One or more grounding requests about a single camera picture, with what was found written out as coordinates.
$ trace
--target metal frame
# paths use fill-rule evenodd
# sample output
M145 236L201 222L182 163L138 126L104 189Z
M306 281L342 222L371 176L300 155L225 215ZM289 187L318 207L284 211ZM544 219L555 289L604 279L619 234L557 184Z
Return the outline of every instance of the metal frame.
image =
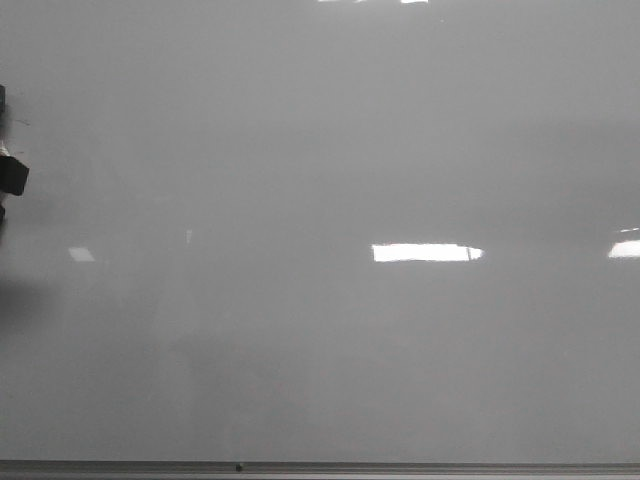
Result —
M640 464L0 461L0 479L50 480L637 480Z

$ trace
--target white surface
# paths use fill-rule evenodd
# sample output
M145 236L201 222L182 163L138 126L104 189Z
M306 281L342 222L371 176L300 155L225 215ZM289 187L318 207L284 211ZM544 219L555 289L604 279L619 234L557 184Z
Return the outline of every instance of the white surface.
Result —
M0 1L0 457L637 461L639 21Z

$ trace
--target whiteboard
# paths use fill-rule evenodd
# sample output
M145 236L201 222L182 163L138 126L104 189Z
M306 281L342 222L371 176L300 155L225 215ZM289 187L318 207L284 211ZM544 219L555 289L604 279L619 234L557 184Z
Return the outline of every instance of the whiteboard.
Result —
M0 458L628 462L638 2L0 1Z

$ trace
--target black object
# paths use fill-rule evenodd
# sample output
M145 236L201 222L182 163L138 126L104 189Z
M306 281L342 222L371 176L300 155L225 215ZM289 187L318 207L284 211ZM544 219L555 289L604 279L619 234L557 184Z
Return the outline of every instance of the black object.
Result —
M20 196L29 176L29 168L15 157L0 156L0 191Z
M5 110L5 88L0 85L0 120ZM22 195L24 186L29 176L29 168L23 165L17 158L0 155L0 202L5 193ZM0 222L4 218L5 210L0 205Z

